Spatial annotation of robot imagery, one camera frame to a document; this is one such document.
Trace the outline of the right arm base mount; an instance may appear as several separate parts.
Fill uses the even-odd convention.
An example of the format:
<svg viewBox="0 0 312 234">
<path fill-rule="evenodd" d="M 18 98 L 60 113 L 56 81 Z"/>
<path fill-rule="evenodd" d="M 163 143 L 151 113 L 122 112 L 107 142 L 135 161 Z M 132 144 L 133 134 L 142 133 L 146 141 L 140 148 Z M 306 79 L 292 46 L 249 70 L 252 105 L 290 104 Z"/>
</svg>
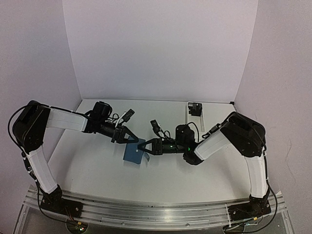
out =
<svg viewBox="0 0 312 234">
<path fill-rule="evenodd" d="M 271 213 L 271 207 L 268 202 L 270 191 L 267 191 L 263 198 L 249 196 L 247 203 L 231 205 L 228 208 L 231 221 L 259 218 Z"/>
</svg>

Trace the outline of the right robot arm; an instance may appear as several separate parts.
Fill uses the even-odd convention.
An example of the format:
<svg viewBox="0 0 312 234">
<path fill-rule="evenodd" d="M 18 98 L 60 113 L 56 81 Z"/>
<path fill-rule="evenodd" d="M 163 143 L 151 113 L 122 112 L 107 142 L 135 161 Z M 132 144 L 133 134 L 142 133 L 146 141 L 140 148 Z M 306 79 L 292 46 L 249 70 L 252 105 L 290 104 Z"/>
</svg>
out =
<svg viewBox="0 0 312 234">
<path fill-rule="evenodd" d="M 238 112 L 231 112 L 224 121 L 202 136 L 195 133 L 189 123 L 178 125 L 175 138 L 166 135 L 156 120 L 152 120 L 151 125 L 157 137 L 139 144 L 137 149 L 154 156 L 182 154 L 187 163 L 199 165 L 220 149 L 232 145 L 247 163 L 250 198 L 264 199 L 268 196 L 266 130 L 260 123 Z"/>
</svg>

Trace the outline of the white plastic tray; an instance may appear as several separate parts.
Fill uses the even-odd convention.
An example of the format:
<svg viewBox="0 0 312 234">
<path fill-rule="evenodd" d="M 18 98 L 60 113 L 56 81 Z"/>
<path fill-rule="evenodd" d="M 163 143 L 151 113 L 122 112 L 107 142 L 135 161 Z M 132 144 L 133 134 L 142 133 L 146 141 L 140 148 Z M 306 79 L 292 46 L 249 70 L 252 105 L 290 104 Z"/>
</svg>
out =
<svg viewBox="0 0 312 234">
<path fill-rule="evenodd" d="M 189 103 L 192 103 L 192 102 L 187 102 L 186 123 L 193 122 L 197 126 L 197 128 L 199 130 L 199 136 L 201 137 L 205 133 L 205 121 L 204 121 L 203 106 L 202 106 L 202 114 L 200 117 L 191 116 L 191 114 L 189 113 L 189 108 L 188 108 Z"/>
</svg>

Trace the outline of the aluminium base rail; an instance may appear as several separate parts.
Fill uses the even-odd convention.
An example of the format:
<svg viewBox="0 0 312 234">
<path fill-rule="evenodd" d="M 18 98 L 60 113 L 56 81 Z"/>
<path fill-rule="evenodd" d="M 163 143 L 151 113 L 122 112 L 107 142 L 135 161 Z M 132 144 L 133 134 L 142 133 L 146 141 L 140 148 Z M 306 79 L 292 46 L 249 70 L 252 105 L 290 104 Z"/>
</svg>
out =
<svg viewBox="0 0 312 234">
<path fill-rule="evenodd" d="M 101 198 L 77 193 L 63 192 L 67 200 L 80 202 L 79 220 L 86 223 L 100 224 L 136 230 L 199 230 L 217 226 L 231 225 L 248 220 L 238 217 L 244 212 L 234 212 L 232 206 L 245 205 L 248 199 L 227 200 L 218 202 L 193 203 L 151 203 Z M 277 213 L 268 227 L 263 231 L 281 226 L 281 232 L 294 233 L 284 197 L 278 192 Z M 22 204 L 19 218 L 13 233 L 21 233 L 30 217 L 30 208 L 38 211 L 37 189 L 30 186 Z"/>
</svg>

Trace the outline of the black credit card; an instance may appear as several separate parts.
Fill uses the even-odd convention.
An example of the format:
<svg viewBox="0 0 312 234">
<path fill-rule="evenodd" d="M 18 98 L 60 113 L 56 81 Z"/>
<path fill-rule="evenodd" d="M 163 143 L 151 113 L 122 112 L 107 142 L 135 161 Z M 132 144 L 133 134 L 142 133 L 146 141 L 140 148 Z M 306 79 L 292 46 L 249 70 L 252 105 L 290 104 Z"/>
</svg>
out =
<svg viewBox="0 0 312 234">
<path fill-rule="evenodd" d="M 196 102 L 192 102 L 189 103 L 189 113 L 191 114 L 191 116 L 196 116 L 196 117 L 200 117 L 202 114 L 202 104 L 201 103 L 196 103 Z"/>
</svg>

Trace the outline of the blue card holder wallet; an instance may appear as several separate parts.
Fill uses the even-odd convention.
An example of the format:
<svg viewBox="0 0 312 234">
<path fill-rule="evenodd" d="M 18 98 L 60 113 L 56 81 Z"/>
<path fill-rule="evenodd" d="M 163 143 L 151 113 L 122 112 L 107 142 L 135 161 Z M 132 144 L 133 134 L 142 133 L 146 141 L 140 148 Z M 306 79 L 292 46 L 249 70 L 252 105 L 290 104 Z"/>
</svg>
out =
<svg viewBox="0 0 312 234">
<path fill-rule="evenodd" d="M 137 165 L 141 164 L 143 158 L 149 162 L 150 156 L 148 153 L 138 149 L 138 145 L 145 143 L 145 141 L 146 140 L 139 138 L 137 143 L 126 144 L 123 160 Z"/>
</svg>

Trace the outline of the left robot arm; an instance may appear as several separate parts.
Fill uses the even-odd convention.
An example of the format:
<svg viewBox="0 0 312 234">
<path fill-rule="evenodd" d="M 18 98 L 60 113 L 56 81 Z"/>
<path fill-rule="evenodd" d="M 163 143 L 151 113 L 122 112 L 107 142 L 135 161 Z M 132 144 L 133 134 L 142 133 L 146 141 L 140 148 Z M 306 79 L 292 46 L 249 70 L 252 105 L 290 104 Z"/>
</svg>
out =
<svg viewBox="0 0 312 234">
<path fill-rule="evenodd" d="M 62 212 L 66 205 L 65 200 L 54 193 L 60 187 L 44 155 L 43 141 L 47 129 L 101 134 L 117 144 L 138 143 L 138 137 L 124 125 L 134 115 L 134 110 L 129 109 L 119 118 L 112 118 L 112 112 L 112 106 L 103 101 L 96 102 L 92 110 L 79 113 L 32 100 L 9 118 L 8 135 L 20 149 L 29 175 L 48 194 L 46 203 L 53 211 Z"/>
</svg>

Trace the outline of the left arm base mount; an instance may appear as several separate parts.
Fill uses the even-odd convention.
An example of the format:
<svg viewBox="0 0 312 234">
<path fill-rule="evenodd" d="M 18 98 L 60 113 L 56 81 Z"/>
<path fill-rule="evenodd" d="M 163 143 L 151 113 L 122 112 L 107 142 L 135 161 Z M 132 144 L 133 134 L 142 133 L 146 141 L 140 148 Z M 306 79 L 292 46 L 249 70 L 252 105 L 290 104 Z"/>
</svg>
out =
<svg viewBox="0 0 312 234">
<path fill-rule="evenodd" d="M 63 198 L 62 189 L 59 185 L 51 193 L 46 193 L 43 189 L 40 190 L 43 194 L 40 203 L 42 209 L 61 215 L 67 215 L 72 218 L 81 217 L 83 204 L 78 201 Z"/>
</svg>

